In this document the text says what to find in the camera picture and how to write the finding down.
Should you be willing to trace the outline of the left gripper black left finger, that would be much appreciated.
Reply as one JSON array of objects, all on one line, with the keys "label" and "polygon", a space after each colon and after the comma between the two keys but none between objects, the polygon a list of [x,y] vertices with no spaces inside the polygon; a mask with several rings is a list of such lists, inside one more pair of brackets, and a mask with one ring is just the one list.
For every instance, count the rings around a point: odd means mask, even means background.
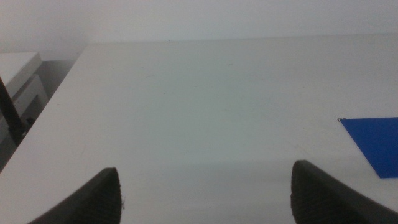
[{"label": "left gripper black left finger", "polygon": [[32,223],[120,223],[121,210],[118,172],[108,167]]}]

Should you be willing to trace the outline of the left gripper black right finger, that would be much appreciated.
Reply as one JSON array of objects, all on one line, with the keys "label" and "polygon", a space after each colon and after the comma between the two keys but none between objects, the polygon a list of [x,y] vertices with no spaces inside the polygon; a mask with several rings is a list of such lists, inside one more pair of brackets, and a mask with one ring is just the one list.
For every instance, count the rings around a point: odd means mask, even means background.
[{"label": "left gripper black right finger", "polygon": [[293,164],[290,188],[290,207],[296,223],[397,223],[397,212],[306,160]]}]

